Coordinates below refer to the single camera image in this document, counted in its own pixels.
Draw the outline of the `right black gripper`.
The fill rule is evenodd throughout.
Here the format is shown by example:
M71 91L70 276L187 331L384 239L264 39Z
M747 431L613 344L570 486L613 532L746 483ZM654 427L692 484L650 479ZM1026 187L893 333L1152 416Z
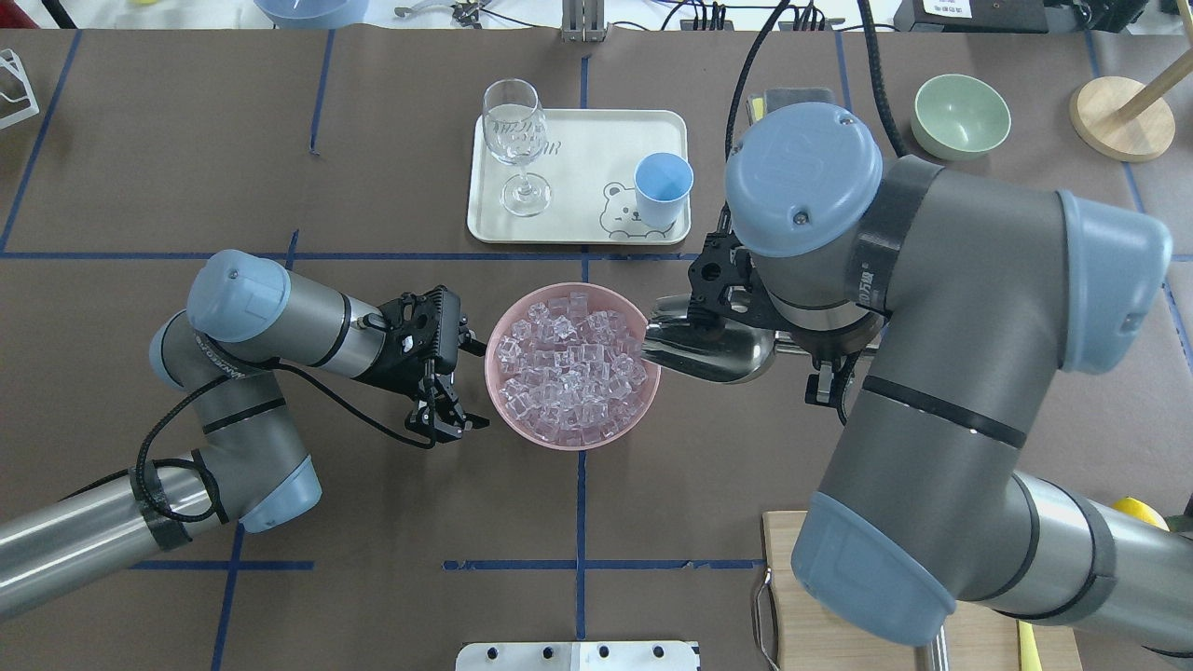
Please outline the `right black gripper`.
M808 378L805 402L814 406L843 406L857 362L877 353L876 341L883 327L884 318L863 318L830 331L780 331L779 349L787 353L801 349L801 352L811 356L815 373Z

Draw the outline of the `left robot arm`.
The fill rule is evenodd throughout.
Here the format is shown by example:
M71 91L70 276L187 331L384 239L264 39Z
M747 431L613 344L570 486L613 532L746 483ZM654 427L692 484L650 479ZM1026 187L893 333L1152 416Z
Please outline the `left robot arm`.
M262 533L322 495L278 371L354 378L409 399L402 445L447 445L488 425L453 390L462 352L486 356L458 294L443 285L373 306L224 250L157 330L152 367L183 390L132 466L4 524L4 620L236 522Z

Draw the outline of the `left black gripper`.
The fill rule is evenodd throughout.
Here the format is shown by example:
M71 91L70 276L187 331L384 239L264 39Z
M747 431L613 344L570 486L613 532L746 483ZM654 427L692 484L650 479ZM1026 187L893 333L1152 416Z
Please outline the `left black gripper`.
M356 378L414 401L404 427L429 445L450 443L466 431L490 425L483 415L464 410L453 388L459 350L483 358L488 345L462 322L460 298L446 287L425 294L404 293L361 318L369 336L382 336L382 347Z

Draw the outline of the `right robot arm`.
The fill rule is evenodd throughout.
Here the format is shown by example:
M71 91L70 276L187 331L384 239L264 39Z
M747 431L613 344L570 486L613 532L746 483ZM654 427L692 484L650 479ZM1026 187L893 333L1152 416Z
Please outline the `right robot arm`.
M1188 670L1189 538L1016 472L1056 373L1129 352L1168 227L917 156L886 167L869 127L822 101L743 133L725 187L784 318L888 321L795 543L808 595L909 647L964 601Z

